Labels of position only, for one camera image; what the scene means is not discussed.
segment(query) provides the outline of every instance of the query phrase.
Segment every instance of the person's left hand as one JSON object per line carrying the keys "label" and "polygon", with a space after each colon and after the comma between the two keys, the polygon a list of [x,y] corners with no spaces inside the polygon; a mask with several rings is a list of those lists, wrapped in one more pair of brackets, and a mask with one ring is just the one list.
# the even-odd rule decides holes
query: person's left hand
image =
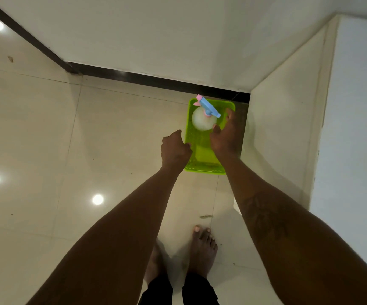
{"label": "person's left hand", "polygon": [[179,173],[185,168],[192,155],[190,144],[182,141],[181,132],[178,129],[168,137],[162,138],[161,145],[162,167],[174,169]]}

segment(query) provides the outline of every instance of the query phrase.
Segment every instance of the hand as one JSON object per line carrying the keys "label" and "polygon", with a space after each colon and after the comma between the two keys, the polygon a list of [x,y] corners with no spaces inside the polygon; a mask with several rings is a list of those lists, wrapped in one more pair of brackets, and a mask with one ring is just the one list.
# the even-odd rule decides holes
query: hand
{"label": "hand", "polygon": [[232,109],[227,108],[227,123],[221,130],[218,125],[213,125],[210,133],[210,146],[216,157],[232,155],[237,156],[237,143],[239,128],[237,125],[236,114]]}
{"label": "hand", "polygon": [[181,130],[171,133],[168,137],[162,138],[161,157],[162,167],[174,169],[181,172],[188,163],[192,150],[189,143],[183,143]]}

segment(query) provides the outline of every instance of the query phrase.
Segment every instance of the person's right arm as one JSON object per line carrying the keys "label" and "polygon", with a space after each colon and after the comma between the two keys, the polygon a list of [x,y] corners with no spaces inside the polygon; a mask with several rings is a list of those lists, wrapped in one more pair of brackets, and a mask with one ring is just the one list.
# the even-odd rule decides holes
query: person's right arm
{"label": "person's right arm", "polygon": [[238,158],[236,116],[228,115],[222,131],[213,128],[211,146],[278,297],[285,305],[367,304],[367,264],[327,224]]}

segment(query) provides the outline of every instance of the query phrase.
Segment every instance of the blue spray nozzle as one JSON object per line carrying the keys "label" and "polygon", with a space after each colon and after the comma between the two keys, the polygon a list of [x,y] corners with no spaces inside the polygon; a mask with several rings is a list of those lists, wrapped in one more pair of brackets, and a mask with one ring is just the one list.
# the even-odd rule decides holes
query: blue spray nozzle
{"label": "blue spray nozzle", "polygon": [[217,112],[216,108],[206,100],[205,97],[198,94],[196,97],[198,102],[194,103],[195,106],[202,106],[205,109],[206,115],[214,115],[215,117],[220,117],[220,113]]}

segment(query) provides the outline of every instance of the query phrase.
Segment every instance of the person's left arm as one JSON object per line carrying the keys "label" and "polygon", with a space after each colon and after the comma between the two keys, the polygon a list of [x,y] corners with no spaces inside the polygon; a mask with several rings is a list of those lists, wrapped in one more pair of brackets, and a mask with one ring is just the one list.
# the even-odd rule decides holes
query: person's left arm
{"label": "person's left arm", "polygon": [[137,304],[169,196],[191,154],[181,130],[164,137],[161,169],[77,241],[27,304]]}

